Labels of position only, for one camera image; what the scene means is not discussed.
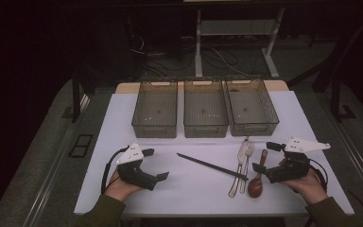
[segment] white tabletop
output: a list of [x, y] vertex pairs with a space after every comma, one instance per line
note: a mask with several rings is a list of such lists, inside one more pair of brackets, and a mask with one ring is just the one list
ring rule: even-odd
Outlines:
[[[293, 92], [269, 92], [280, 123], [272, 136], [251, 137], [253, 140], [287, 143], [291, 136], [317, 141]], [[182, 153], [230, 170], [237, 169], [237, 152], [245, 137], [191, 139], [184, 137], [182, 124], [183, 95], [179, 93], [178, 136], [175, 139], [137, 139], [131, 126], [137, 94], [114, 94], [106, 113], [95, 151], [85, 175], [76, 214], [90, 211], [100, 195], [105, 165], [121, 148], [137, 141], [141, 149], [154, 148], [153, 156], [144, 158], [141, 168], [153, 176], [169, 171], [168, 178], [157, 183], [153, 191], [143, 190], [126, 202], [123, 217], [283, 217], [306, 215], [305, 202], [296, 193], [279, 183], [270, 183], [263, 176], [264, 191], [258, 199], [237, 192], [228, 196], [234, 177], [179, 157]], [[265, 143], [255, 143], [250, 158], [249, 178], [256, 173], [252, 162], [259, 163]], [[354, 210], [348, 202], [337, 178], [322, 151], [311, 151], [307, 156], [321, 163], [328, 172], [328, 194], [347, 214]], [[112, 163], [111, 173], [115, 169]], [[268, 151], [266, 167], [277, 166], [283, 153]]]

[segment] green sleeve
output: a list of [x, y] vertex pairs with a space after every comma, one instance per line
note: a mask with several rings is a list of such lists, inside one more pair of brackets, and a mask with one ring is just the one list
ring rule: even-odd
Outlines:
[[346, 215], [332, 197], [309, 205], [306, 209], [317, 227], [363, 226], [353, 216]]
[[75, 227], [116, 227], [125, 207], [122, 201], [100, 195], [94, 208], [76, 220]]

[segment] utensil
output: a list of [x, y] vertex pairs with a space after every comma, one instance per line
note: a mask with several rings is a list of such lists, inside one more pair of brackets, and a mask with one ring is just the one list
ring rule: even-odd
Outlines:
[[[246, 176], [249, 171], [249, 159], [252, 156], [253, 152], [254, 152], [254, 142], [250, 141], [250, 139], [249, 139], [249, 143], [248, 143], [247, 149], [246, 149], [246, 163], [244, 164], [244, 170], [243, 170], [243, 174]], [[244, 194], [246, 192], [246, 182], [247, 181], [243, 181], [240, 185], [241, 194]]]
[[[243, 141], [243, 143], [240, 146], [240, 150], [237, 153], [237, 160], [238, 160], [237, 172], [238, 173], [241, 173], [241, 168], [243, 166], [244, 156], [246, 154], [246, 150], [247, 150], [248, 145], [249, 145], [249, 137], [247, 137]], [[241, 179], [239, 179], [239, 178], [234, 179], [232, 188], [229, 191], [229, 197], [233, 198], [235, 196], [235, 193], [237, 192], [237, 187], [238, 187], [238, 184], [240, 183], [240, 181], [241, 181]]]
[[177, 153], [180, 157], [182, 158], [185, 158], [187, 160], [190, 160], [190, 161], [193, 161], [195, 163], [198, 163], [198, 164], [201, 164], [201, 165], [204, 165], [204, 166], [208, 166], [208, 167], [211, 167], [213, 169], [216, 169], [216, 170], [219, 170], [221, 172], [224, 172], [224, 173], [227, 173], [229, 175], [232, 175], [232, 176], [235, 176], [236, 178], [238, 179], [243, 179], [244, 181], [248, 181], [249, 179], [247, 178], [247, 176], [241, 174], [241, 173], [237, 173], [237, 172], [233, 172], [227, 168], [224, 168], [224, 167], [220, 167], [220, 166], [215, 166], [213, 164], [209, 164], [209, 163], [206, 163], [206, 162], [203, 162], [201, 160], [198, 160], [198, 159], [195, 159], [195, 158], [192, 158], [192, 157], [189, 157], [187, 155], [184, 155], [184, 154], [180, 154], [180, 153]]
[[[262, 150], [260, 166], [264, 166], [265, 160], [267, 159], [268, 151]], [[249, 195], [253, 198], [258, 198], [262, 194], [262, 181], [261, 173], [258, 173], [254, 179], [249, 182]]]

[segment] storage bin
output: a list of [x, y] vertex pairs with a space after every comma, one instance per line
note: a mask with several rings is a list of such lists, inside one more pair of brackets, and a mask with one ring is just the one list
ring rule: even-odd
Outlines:
[[137, 138], [176, 138], [178, 81], [143, 79], [131, 125]]
[[221, 78], [184, 80], [184, 135], [186, 138], [226, 136], [229, 119]]
[[225, 82], [232, 136], [272, 135], [279, 118], [264, 81], [249, 76], [228, 76]]

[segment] brown spoon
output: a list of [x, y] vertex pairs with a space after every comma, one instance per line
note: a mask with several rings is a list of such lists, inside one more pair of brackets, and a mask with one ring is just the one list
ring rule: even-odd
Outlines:
[[[264, 166], [265, 160], [267, 159], [268, 151], [266, 149], [262, 150], [260, 166]], [[261, 173], [258, 173], [254, 179], [249, 182], [249, 195], [253, 198], [258, 198], [262, 194], [262, 182]]]

